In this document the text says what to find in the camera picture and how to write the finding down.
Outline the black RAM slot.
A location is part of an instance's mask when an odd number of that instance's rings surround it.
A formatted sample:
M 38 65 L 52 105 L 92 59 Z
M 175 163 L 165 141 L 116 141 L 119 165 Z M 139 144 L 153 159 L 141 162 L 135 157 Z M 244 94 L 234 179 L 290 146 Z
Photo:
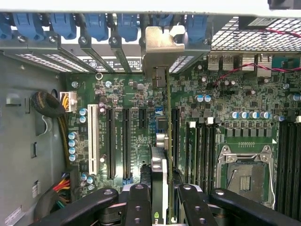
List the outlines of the black RAM slot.
M 294 200 L 295 216 L 300 221 L 300 202 L 301 202 L 301 125 L 296 125 L 296 138 L 295 138 L 295 185 L 294 185 Z
M 208 189 L 208 162 L 209 162 L 209 148 L 210 148 L 210 126 L 207 122 L 204 124 L 204 188 Z
M 294 126 L 291 124 L 289 127 L 289 140 L 288 140 L 288 165 L 287 165 L 287 214 L 291 215 L 291 187 L 292 187 L 292 170 L 293 170 L 293 138 L 294 138 Z
M 287 124 L 285 121 L 280 122 L 279 131 L 279 149 L 278 149 L 278 203 L 277 210 L 283 213 L 284 203 L 284 182 L 285 182 L 285 149 L 286 149 Z
M 216 165 L 215 158 L 215 138 L 216 138 L 216 126 L 212 125 L 210 128 L 210 189 L 214 188 L 214 169 Z
M 202 186 L 202 149 L 203 149 L 203 124 L 198 123 L 198 130 L 197 130 L 197 160 L 198 160 L 198 167 L 197 167 L 197 185 Z

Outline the CPU socket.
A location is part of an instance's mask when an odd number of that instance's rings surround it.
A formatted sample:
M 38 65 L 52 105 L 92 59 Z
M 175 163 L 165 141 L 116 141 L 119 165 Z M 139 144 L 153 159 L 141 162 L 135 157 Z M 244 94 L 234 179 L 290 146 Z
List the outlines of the CPU socket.
M 217 158 L 215 187 L 227 189 L 271 208 L 272 193 L 269 182 L 271 155 L 273 155 L 272 146 L 268 144 L 259 145 L 253 150 L 244 146 L 233 149 L 223 144 Z

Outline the black long expansion slot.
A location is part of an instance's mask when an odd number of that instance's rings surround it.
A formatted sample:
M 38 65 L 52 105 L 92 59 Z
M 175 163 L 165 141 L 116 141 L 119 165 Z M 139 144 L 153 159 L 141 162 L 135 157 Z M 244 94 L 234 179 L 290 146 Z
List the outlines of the black long expansion slot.
M 180 110 L 172 109 L 172 157 L 174 167 L 178 167 L 179 162 L 179 140 L 180 140 Z
M 108 108 L 106 111 L 106 136 L 107 179 L 113 180 L 116 175 L 115 112 L 113 108 Z
M 122 110 L 122 151 L 123 185 L 131 183 L 131 113 L 129 108 Z

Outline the white PCI expansion slot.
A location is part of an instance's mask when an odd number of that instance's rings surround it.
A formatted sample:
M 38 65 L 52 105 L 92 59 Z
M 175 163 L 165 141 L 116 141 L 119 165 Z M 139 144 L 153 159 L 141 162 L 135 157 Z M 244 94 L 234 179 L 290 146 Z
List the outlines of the white PCI expansion slot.
M 99 119 L 97 104 L 87 105 L 87 122 L 89 174 L 97 175 L 99 171 Z

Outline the socket locking lever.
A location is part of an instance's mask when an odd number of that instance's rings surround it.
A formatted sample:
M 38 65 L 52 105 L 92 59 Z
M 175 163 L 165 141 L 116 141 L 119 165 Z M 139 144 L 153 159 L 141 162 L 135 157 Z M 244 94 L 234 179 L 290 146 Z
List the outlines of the socket locking lever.
M 272 202 L 271 202 L 271 208 L 274 210 L 276 205 L 276 195 L 274 192 L 274 184 L 273 184 L 273 155 L 270 157 L 269 161 L 269 182 L 270 182 L 270 191 L 272 193 Z

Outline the black short expansion slot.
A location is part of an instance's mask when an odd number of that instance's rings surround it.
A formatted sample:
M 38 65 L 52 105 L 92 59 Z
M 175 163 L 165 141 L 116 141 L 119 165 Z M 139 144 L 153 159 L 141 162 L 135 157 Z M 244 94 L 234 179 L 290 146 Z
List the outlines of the black short expansion slot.
M 139 111 L 139 128 L 147 128 L 147 110 L 145 108 L 140 108 Z

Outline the blue expansion slot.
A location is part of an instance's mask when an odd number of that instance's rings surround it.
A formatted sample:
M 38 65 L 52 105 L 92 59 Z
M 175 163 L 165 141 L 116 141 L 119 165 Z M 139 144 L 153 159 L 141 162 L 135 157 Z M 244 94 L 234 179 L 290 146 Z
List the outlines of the blue expansion slot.
M 166 129 L 166 117 L 163 113 L 163 107 L 155 108 L 155 131 L 156 133 L 163 133 Z

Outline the green motherboard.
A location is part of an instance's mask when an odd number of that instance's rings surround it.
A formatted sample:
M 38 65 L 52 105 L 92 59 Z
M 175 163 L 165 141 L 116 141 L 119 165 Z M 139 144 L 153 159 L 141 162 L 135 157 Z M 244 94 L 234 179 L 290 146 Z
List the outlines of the green motherboard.
M 180 140 L 178 167 L 173 165 L 173 185 L 197 185 L 197 130 L 203 124 L 202 186 L 208 194 L 215 189 L 216 165 L 223 144 L 233 149 L 271 145 L 274 156 L 274 191 L 278 203 L 278 149 L 280 122 L 287 124 L 285 149 L 285 182 L 283 213 L 287 212 L 287 165 L 289 127 L 294 126 L 293 170 L 291 187 L 291 218 L 296 219 L 294 200 L 296 125 L 301 125 L 301 67 L 296 69 L 268 68 L 270 78 L 257 77 L 254 71 L 242 71 L 245 65 L 234 59 L 230 71 L 210 71 L 208 61 L 201 60 L 190 71 L 170 76 L 171 107 L 180 110 Z M 155 97 L 150 80 L 142 74 L 133 75 L 68 75 L 67 92 L 77 93 L 77 110 L 68 113 L 68 151 L 72 165 L 78 169 L 76 193 L 89 193 L 111 187 L 121 191 L 123 185 L 122 110 L 131 113 L 131 184 L 141 181 L 141 167 L 151 164 L 151 147 L 155 145 Z M 99 171 L 89 174 L 87 105 L 98 105 Z M 116 175 L 107 179 L 106 111 L 115 112 Z M 139 109 L 147 110 L 147 128 L 139 128 Z M 204 124 L 216 126 L 214 188 L 210 189 L 210 155 L 208 189 L 204 188 Z

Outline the white power connector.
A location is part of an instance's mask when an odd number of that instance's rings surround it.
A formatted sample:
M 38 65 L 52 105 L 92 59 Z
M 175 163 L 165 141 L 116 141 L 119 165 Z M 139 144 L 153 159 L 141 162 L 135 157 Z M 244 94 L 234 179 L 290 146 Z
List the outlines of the white power connector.
M 75 113 L 77 110 L 77 93 L 60 92 L 59 100 L 67 113 Z

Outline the silver USB port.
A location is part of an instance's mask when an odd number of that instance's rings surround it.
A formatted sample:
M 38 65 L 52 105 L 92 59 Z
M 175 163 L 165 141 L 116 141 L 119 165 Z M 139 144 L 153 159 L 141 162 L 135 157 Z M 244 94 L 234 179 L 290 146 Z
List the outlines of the silver USB port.
M 218 71 L 219 70 L 219 57 L 208 55 L 208 70 Z
M 234 58 L 231 55 L 223 55 L 220 58 L 220 70 L 230 71 L 234 68 Z

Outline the silver rear port housing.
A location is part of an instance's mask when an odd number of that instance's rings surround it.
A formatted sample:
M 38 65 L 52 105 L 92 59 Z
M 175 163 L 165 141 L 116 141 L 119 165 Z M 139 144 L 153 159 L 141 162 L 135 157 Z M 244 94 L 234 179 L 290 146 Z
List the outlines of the silver rear port housing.
M 257 59 L 257 77 L 270 78 L 271 71 L 268 68 L 272 66 L 272 56 L 259 54 Z
M 253 55 L 253 54 L 243 54 L 242 55 L 242 65 L 245 65 L 242 68 L 242 71 L 246 71 L 246 72 L 254 71 L 255 67 L 253 65 L 251 65 L 254 63 L 255 63 L 255 55 Z

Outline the teal rear connector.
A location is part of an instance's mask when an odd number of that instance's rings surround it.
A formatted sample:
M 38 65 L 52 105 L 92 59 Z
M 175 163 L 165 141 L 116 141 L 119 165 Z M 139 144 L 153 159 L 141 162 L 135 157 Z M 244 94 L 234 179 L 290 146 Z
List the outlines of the teal rear connector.
M 275 56 L 272 59 L 272 67 L 292 70 L 301 67 L 301 57 Z

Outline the blue card retention clip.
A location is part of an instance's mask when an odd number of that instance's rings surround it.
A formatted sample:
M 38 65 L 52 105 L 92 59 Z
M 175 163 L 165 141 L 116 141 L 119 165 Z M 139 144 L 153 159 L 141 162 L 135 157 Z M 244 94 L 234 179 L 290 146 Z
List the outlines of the blue card retention clip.
M 85 13 L 87 32 L 97 41 L 108 40 L 109 30 L 105 13 Z
M 151 26 L 160 27 L 162 30 L 169 27 L 174 15 L 172 14 L 153 14 L 151 19 Z
M 9 18 L 4 13 L 0 13 L 0 40 L 11 40 L 12 30 Z
M 197 43 L 206 37 L 207 16 L 187 15 L 185 28 L 189 43 Z
M 51 13 L 50 21 L 54 32 L 63 36 L 66 40 L 76 38 L 77 27 L 72 13 Z
M 117 14 L 117 27 L 119 36 L 125 39 L 126 42 L 137 40 L 137 14 Z
M 30 40 L 44 40 L 42 21 L 36 13 L 13 13 L 13 19 L 18 32 Z

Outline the open grey PC case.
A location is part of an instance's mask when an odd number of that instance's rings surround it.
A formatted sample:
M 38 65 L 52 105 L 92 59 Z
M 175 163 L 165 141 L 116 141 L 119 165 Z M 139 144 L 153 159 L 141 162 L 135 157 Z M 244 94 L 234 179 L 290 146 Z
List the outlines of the open grey PC case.
M 301 0 L 0 0 L 12 39 L 0 40 L 0 226 L 29 226 L 78 201 L 78 169 L 68 151 L 68 113 L 60 103 L 68 75 L 142 74 L 145 29 L 153 14 L 172 14 L 169 27 L 183 26 L 174 37 L 184 51 L 170 76 L 190 71 L 208 55 L 243 54 L 301 57 Z M 44 40 L 21 35 L 13 13 L 36 13 Z M 77 35 L 66 40 L 54 32 L 51 13 L 72 13 Z M 105 13 L 108 40 L 87 32 L 85 13 Z M 117 14 L 137 14 L 138 36 L 126 42 Z M 189 43 L 187 15 L 207 16 L 206 37 Z M 239 30 L 239 16 L 277 18 L 266 29 Z M 186 226 L 174 186 L 173 218 L 167 226 Z

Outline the black rear case fan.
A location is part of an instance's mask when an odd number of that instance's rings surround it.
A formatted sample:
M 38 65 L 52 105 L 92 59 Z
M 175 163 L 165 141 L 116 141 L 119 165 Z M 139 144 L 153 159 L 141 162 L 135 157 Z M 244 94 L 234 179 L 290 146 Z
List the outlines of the black rear case fan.
M 239 16 L 239 30 L 262 30 L 276 22 L 277 18 L 254 17 L 254 16 Z

